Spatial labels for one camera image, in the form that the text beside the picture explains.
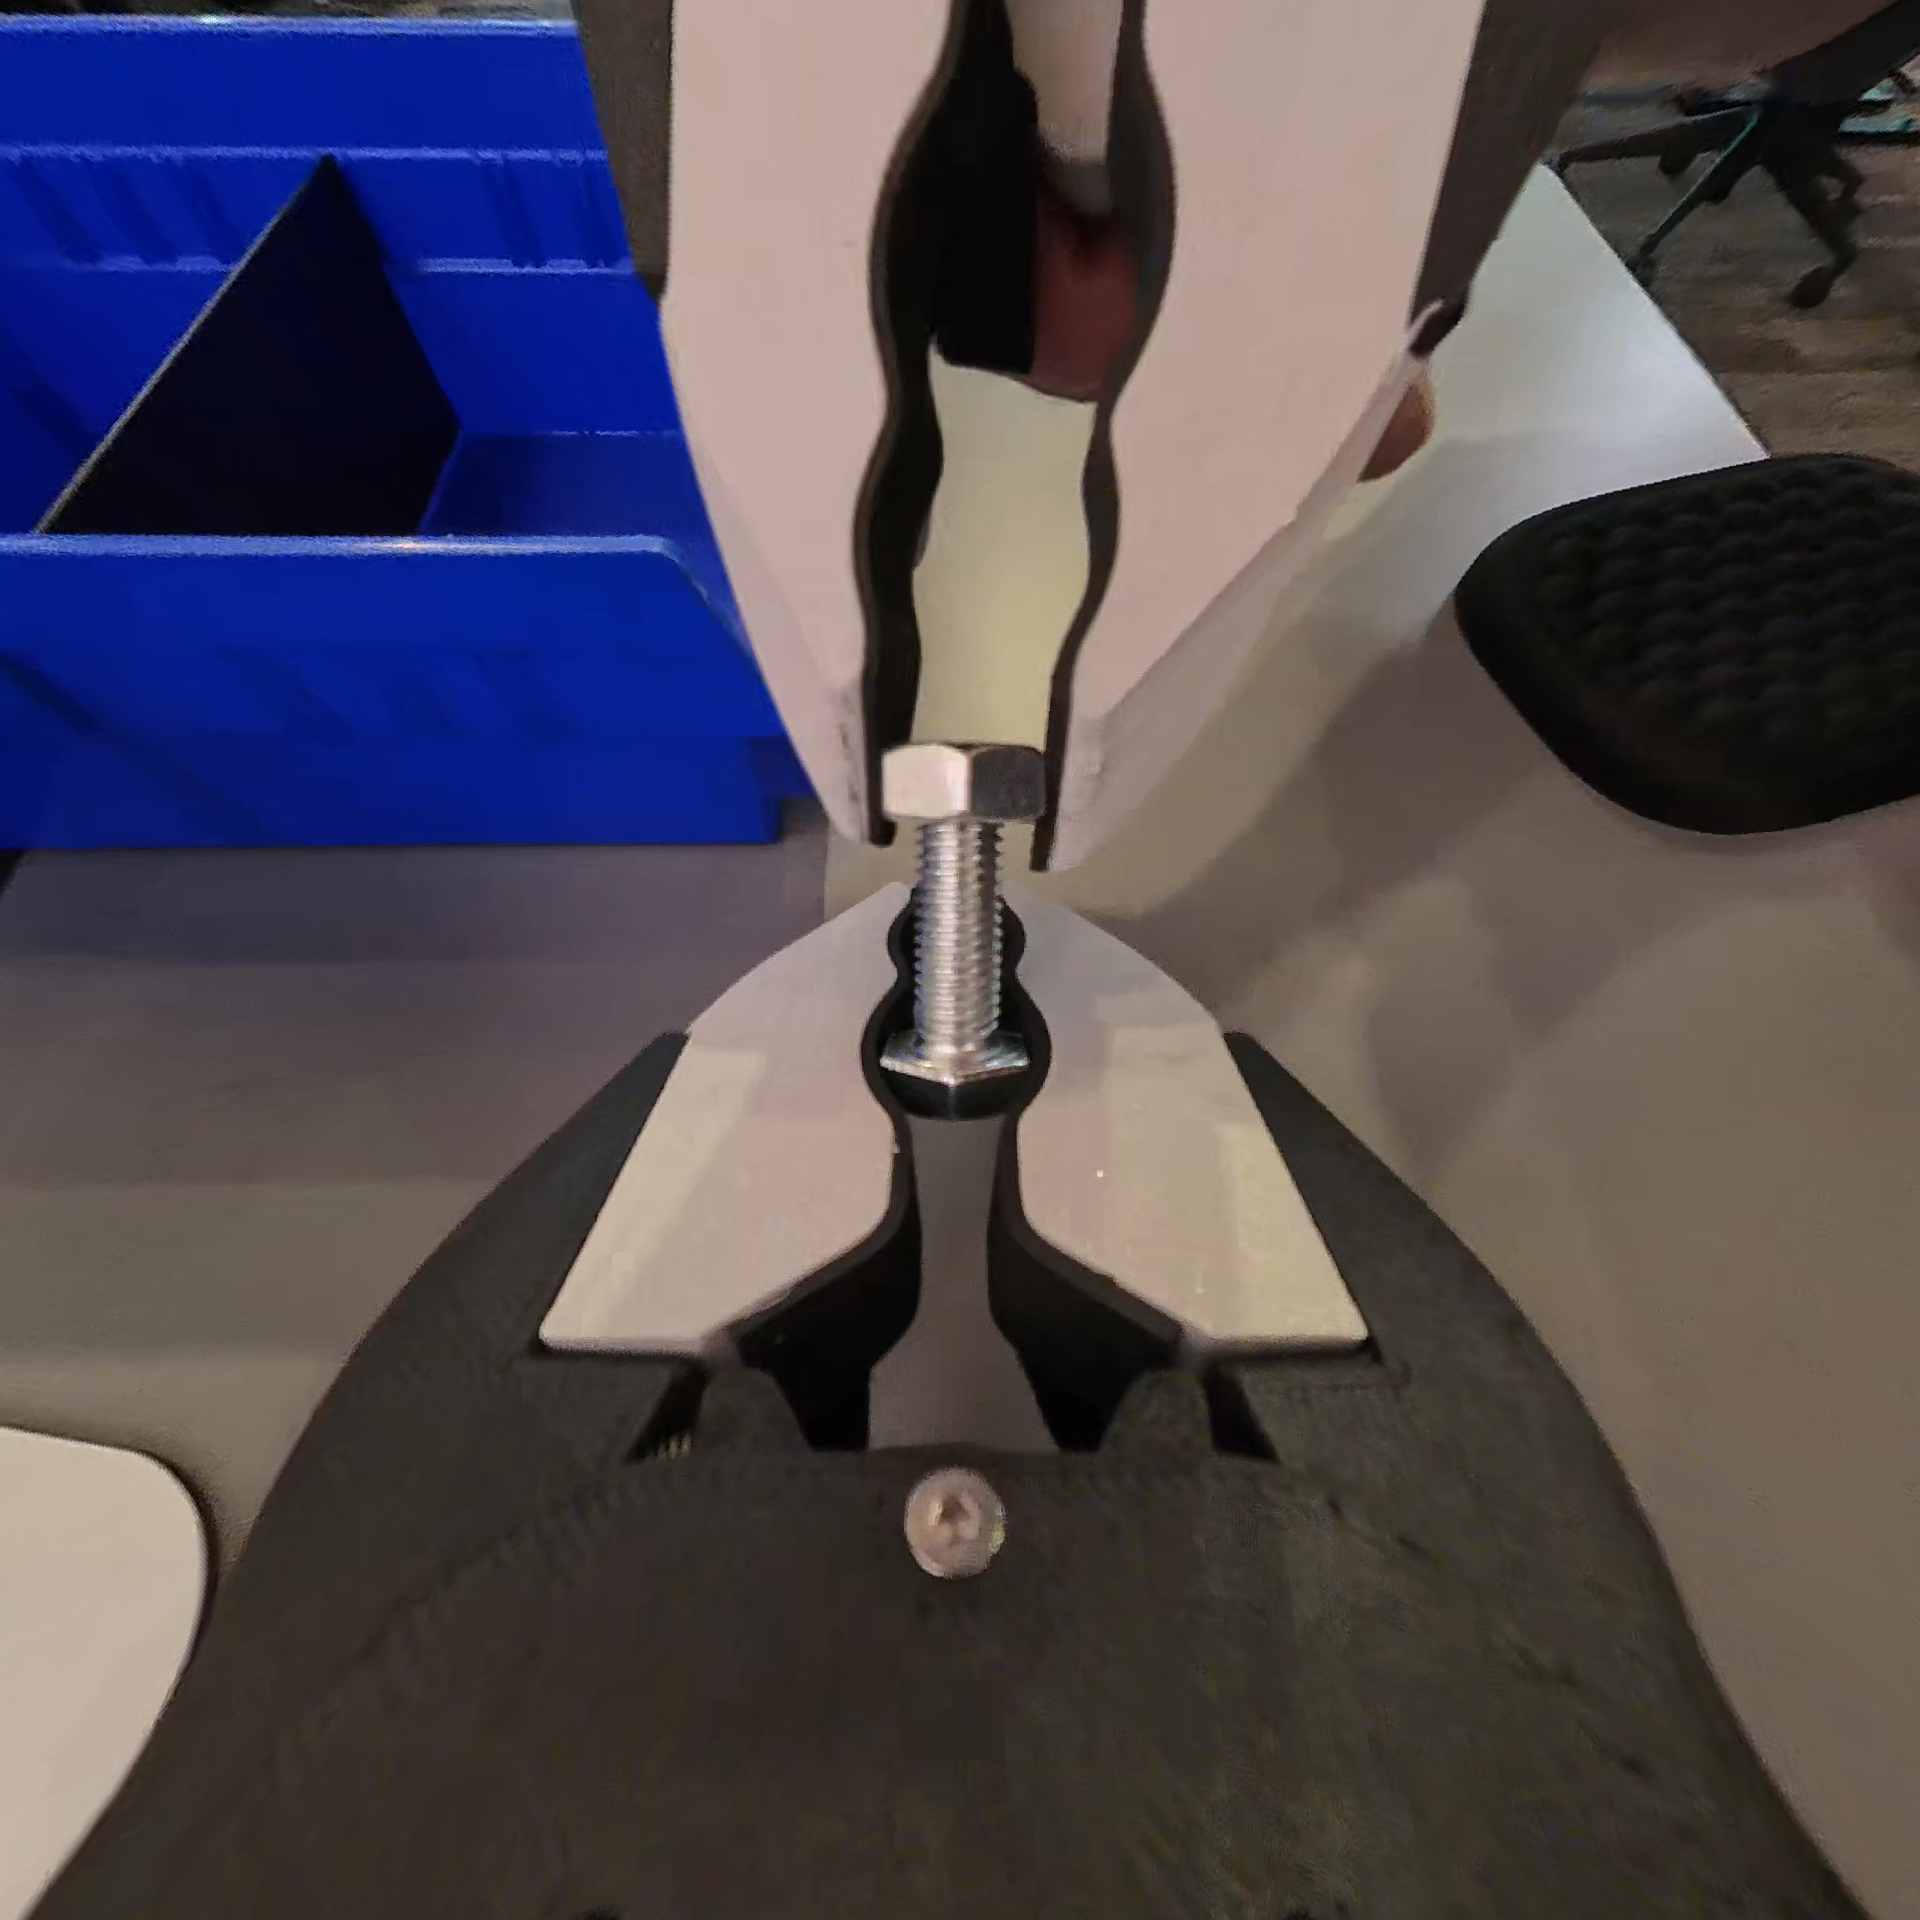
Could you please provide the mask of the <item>black wrist rest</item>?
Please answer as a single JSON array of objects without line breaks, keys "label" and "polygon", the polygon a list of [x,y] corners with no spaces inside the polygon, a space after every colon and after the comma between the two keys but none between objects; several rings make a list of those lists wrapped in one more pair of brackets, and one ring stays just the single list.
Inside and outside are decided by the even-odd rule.
[{"label": "black wrist rest", "polygon": [[1909,470],[1791,456],[1582,499],[1451,602],[1547,753],[1644,822],[1791,833],[1917,793]]}]

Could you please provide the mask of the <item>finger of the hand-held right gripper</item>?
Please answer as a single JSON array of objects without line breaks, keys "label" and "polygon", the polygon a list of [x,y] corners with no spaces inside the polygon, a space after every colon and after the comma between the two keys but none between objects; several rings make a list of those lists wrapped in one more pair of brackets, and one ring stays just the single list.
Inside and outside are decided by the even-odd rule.
[{"label": "finger of the hand-held right gripper", "polygon": [[879,193],[949,35],[932,3],[673,4],[663,348],[735,615],[829,825],[869,844],[856,508],[889,392]]},{"label": "finger of the hand-held right gripper", "polygon": [[1412,377],[1484,4],[1119,4],[1142,344],[1094,414],[1032,864],[1087,860],[1237,691]]}]

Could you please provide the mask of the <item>silver hex nut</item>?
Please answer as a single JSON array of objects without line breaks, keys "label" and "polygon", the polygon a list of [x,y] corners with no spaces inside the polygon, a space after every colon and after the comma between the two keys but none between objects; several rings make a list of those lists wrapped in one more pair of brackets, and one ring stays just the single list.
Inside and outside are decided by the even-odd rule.
[{"label": "silver hex nut", "polygon": [[1031,825],[1047,802],[1040,751],[915,742],[879,762],[879,814],[893,825]]}]

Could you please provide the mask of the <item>black office chair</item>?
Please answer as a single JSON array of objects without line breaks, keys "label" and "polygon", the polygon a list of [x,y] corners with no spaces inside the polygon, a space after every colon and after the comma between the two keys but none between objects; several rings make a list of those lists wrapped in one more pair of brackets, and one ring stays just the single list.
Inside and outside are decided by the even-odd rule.
[{"label": "black office chair", "polygon": [[1659,128],[1564,148],[1547,159],[1547,168],[1567,178],[1577,168],[1654,160],[1663,178],[1692,178],[1623,262],[1645,291],[1663,248],[1689,217],[1725,204],[1747,176],[1764,176],[1823,250],[1822,263],[1788,294],[1790,307],[1811,312],[1832,296],[1861,252],[1856,225],[1864,176],[1841,156],[1841,131],[1864,96],[1916,59],[1916,51],[1917,4],[1886,4],[1864,24],[1764,70],[1741,88],[1677,92],[1677,114]]}]

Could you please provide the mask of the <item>blue plastic bin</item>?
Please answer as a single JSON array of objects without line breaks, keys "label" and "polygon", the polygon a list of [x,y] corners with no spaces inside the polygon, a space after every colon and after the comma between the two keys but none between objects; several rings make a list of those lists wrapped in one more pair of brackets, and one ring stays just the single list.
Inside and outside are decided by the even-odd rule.
[{"label": "blue plastic bin", "polygon": [[751,847],[561,18],[4,16],[4,849]]}]

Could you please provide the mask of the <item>person's right hand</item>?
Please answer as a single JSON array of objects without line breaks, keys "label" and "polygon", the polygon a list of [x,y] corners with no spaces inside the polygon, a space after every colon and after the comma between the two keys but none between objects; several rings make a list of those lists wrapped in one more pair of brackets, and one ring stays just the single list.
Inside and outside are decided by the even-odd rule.
[{"label": "person's right hand", "polygon": [[1113,399],[1145,324],[1134,230],[1113,209],[1094,209],[1064,180],[1041,176],[1031,276],[1022,380],[1056,401]]}]

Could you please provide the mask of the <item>silver hex bolt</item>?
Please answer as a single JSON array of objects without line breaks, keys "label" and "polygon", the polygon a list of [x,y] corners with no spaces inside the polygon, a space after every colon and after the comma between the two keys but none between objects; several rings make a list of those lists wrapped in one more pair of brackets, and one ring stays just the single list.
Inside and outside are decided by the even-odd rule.
[{"label": "silver hex bolt", "polygon": [[889,825],[911,831],[918,867],[911,1012],[885,1042],[879,1067],[911,1113],[988,1119],[1029,1073],[1027,1046],[1000,1016],[1000,838],[1032,823]]}]

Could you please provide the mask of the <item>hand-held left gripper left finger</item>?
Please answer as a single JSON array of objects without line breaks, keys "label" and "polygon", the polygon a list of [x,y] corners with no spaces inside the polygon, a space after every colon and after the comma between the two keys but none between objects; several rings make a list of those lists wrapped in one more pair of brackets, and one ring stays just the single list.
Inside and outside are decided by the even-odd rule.
[{"label": "hand-held left gripper left finger", "polygon": [[920,1307],[910,1132],[876,1091],[904,900],[862,900],[686,1032],[549,1305],[555,1354],[773,1378],[816,1449],[864,1449]]}]

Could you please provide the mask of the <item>white metal stand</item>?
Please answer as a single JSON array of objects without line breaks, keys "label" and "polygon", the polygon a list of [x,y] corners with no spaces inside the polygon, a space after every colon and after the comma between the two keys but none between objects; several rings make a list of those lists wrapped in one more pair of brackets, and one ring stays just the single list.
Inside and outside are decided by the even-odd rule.
[{"label": "white metal stand", "polygon": [[151,1456],[3,1428],[3,1916],[126,1782],[198,1634],[197,1499]]}]

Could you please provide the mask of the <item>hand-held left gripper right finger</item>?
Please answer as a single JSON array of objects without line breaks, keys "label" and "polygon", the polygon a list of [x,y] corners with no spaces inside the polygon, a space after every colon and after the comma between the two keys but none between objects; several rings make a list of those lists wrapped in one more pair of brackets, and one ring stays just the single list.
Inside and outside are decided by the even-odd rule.
[{"label": "hand-held left gripper right finger", "polygon": [[1214,1017],[1109,931],[1016,896],[1009,1006],[1035,1081],[999,1127],[992,1321],[1059,1449],[1142,1377],[1351,1360],[1368,1330]]}]

